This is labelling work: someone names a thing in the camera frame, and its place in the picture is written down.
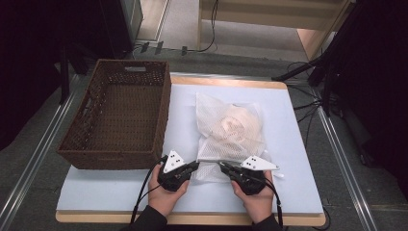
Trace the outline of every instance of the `black stand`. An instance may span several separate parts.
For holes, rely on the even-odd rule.
[[[357,20],[358,16],[360,15],[360,11],[362,9],[362,2],[363,0],[358,1],[356,3],[353,11],[344,21],[344,24],[340,28],[339,32],[334,36],[332,42],[329,44],[327,49],[316,59],[308,62],[307,64],[303,64],[300,67],[284,74],[279,77],[272,77],[272,81],[286,81],[295,75],[308,70],[311,67],[314,67],[312,74],[308,79],[308,83],[310,86],[317,86],[323,78],[325,78],[325,85],[322,94],[322,108],[326,112],[327,116],[329,114],[329,99],[330,99],[330,91],[333,86],[333,83],[339,76],[337,73],[337,66],[338,63],[341,61],[342,50],[344,49],[346,39],[349,36],[349,33],[352,31],[353,23]]]

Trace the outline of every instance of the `table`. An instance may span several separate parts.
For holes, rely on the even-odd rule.
[[[257,102],[262,107],[268,153],[285,174],[283,179],[273,179],[282,201],[285,225],[323,225],[325,216],[319,193],[286,85],[231,78],[240,77],[171,74],[172,92],[164,153],[174,149],[187,163],[195,160],[200,136],[194,126],[197,92],[209,94],[224,102]],[[71,167],[57,206],[57,220],[129,222],[146,173],[146,169],[109,171]],[[146,200],[140,204],[141,210],[145,204]],[[191,180],[187,193],[168,217],[168,223],[249,225],[251,220],[242,202],[233,195],[229,183]]]
[[[217,20],[296,28],[309,60],[343,24],[352,0],[220,0]],[[211,20],[215,0],[200,0],[198,25]]]

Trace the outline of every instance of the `floor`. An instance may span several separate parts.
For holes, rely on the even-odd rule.
[[[129,54],[128,59],[167,60],[173,72],[238,75],[256,80],[269,80],[272,76],[282,75],[298,65],[291,65],[293,62],[307,62],[293,29],[265,30],[229,23],[216,24],[217,46],[212,46],[212,50],[182,56],[178,49],[184,45],[196,47],[197,41],[197,33],[189,34],[189,28],[195,22],[191,21],[187,26],[177,24],[181,21],[177,16],[181,12],[184,12],[184,16],[194,14],[194,11],[182,10],[184,5],[183,1],[169,1],[163,28],[156,39],[156,42],[164,42],[164,48],[177,50],[163,49],[160,55],[156,55],[156,42],[152,39],[151,47],[146,52],[141,53],[138,48]],[[203,22],[202,29],[200,45],[205,47],[212,37],[211,30],[208,30],[210,22]],[[89,66],[93,65],[94,62],[89,61]],[[60,93],[56,91],[30,119],[12,145],[0,151],[0,206],[4,207],[0,215],[0,230],[117,230],[123,226],[59,223],[55,220],[56,204],[69,168],[69,164],[55,150],[75,114],[91,75],[91,69],[86,76],[70,71],[71,86],[75,88],[68,104],[65,104],[66,108],[58,105]],[[306,79],[307,73],[304,72],[286,82],[290,86],[294,107],[311,102],[314,97],[310,94],[319,95],[320,89],[311,89]],[[295,111],[296,116],[302,118],[308,110]],[[406,230],[408,204],[394,177],[383,168],[369,168],[361,164],[347,124],[339,116],[326,117],[322,111],[317,111],[314,116],[299,122],[299,129],[322,206],[330,216],[331,226],[328,230]],[[28,172],[27,167],[35,170]],[[248,227],[184,225],[170,225],[167,230],[209,229],[249,230]],[[311,227],[287,229],[313,230]]]

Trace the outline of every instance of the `gray floor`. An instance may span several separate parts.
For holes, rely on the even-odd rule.
[[[189,53],[187,56],[181,56],[179,52],[174,51],[166,51],[156,56],[153,48],[143,54],[135,52],[134,56],[143,60],[167,60],[170,63],[170,70],[176,72],[252,76],[253,79],[265,80],[270,76],[285,73],[290,64],[283,61],[217,54]],[[60,188],[69,168],[69,163],[56,153],[56,148],[81,101],[81,95],[89,77],[90,72],[89,75],[80,78],[72,106],[46,152],[42,165],[15,214],[10,230],[117,230],[123,226],[121,224],[58,223],[55,220]],[[294,79],[291,82],[296,82],[295,86],[298,88],[310,90],[308,86],[302,85],[306,77],[306,74],[302,73],[298,76],[298,80]],[[294,106],[304,105],[313,100],[311,96],[296,89],[290,89],[290,95]],[[14,143],[0,152],[0,202],[2,204],[5,203],[8,194],[17,183],[46,126],[57,110],[59,96],[60,93],[57,90],[27,123]],[[307,111],[307,109],[296,111],[296,116],[301,118]],[[344,152],[362,192],[371,207],[378,230],[406,230],[405,227],[408,227],[406,200],[399,191],[394,177],[382,168],[367,168],[361,165],[355,143],[346,124],[336,116],[332,116],[331,119],[336,126]],[[308,126],[309,118],[299,123],[304,139],[306,139]],[[309,130],[307,153],[322,204],[331,217],[332,224],[329,230],[364,230],[318,114],[313,116]],[[250,229],[248,227],[179,225],[169,226],[168,230]],[[313,229],[311,227],[290,227],[289,230]]]

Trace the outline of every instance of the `person's right hand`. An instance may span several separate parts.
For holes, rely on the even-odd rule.
[[[272,181],[270,170],[265,172],[265,177]],[[246,195],[237,182],[231,181],[231,185],[234,194],[242,200],[243,207],[254,223],[259,223],[272,215],[273,191],[270,188],[264,187],[258,194]]]

